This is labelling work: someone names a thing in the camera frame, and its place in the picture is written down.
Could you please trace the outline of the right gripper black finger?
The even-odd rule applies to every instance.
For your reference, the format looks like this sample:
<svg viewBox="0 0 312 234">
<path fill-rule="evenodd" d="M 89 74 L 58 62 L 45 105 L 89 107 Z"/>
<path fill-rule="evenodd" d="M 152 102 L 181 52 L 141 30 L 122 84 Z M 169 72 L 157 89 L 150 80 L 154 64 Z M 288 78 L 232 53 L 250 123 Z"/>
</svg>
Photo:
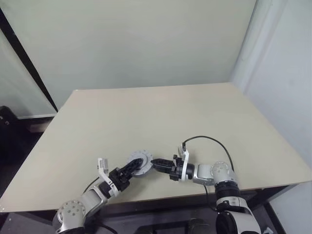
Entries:
<svg viewBox="0 0 312 234">
<path fill-rule="evenodd" d="M 175 169 L 175 166 L 165 164 L 154 164 L 153 168 L 160 173 L 171 174 L 172 171 Z"/>
<path fill-rule="evenodd" d="M 167 159 L 162 159 L 162 158 L 153 159 L 153 160 L 151 161 L 151 163 L 152 163 L 154 166 L 174 166 L 173 161 L 167 160 Z"/>
</svg>

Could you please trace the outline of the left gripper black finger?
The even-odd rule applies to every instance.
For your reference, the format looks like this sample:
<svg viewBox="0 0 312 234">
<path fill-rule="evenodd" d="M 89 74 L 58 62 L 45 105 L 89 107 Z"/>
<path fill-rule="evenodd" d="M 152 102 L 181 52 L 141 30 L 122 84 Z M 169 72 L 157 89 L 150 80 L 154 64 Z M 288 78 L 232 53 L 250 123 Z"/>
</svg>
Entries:
<svg viewBox="0 0 312 234">
<path fill-rule="evenodd" d="M 143 161 L 131 161 L 127 164 L 127 179 L 130 180 L 132 177 L 136 176 L 136 174 L 141 170 Z"/>
<path fill-rule="evenodd" d="M 138 171 L 141 168 L 143 162 L 144 159 L 142 158 L 133 159 L 123 167 L 123 173 L 125 175 L 133 175 L 136 171 Z"/>
</svg>

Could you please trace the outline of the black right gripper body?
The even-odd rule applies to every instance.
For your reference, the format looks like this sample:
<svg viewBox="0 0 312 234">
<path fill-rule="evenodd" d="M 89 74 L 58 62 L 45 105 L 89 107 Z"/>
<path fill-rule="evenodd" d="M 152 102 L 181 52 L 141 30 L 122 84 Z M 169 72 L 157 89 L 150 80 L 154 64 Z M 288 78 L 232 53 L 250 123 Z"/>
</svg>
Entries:
<svg viewBox="0 0 312 234">
<path fill-rule="evenodd" d="M 179 181 L 182 178 L 184 160 L 177 155 L 173 155 L 173 166 L 169 178 L 173 181 Z"/>
</svg>

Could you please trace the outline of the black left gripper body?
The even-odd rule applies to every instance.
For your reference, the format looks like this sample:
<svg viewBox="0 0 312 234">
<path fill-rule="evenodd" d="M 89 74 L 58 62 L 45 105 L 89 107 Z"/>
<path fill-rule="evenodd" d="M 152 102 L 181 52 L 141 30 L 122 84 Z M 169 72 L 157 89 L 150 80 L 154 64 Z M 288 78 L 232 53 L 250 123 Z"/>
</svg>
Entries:
<svg viewBox="0 0 312 234">
<path fill-rule="evenodd" d="M 115 168 L 109 173 L 109 178 L 119 191 L 124 191 L 130 185 L 131 171 Z"/>
</svg>

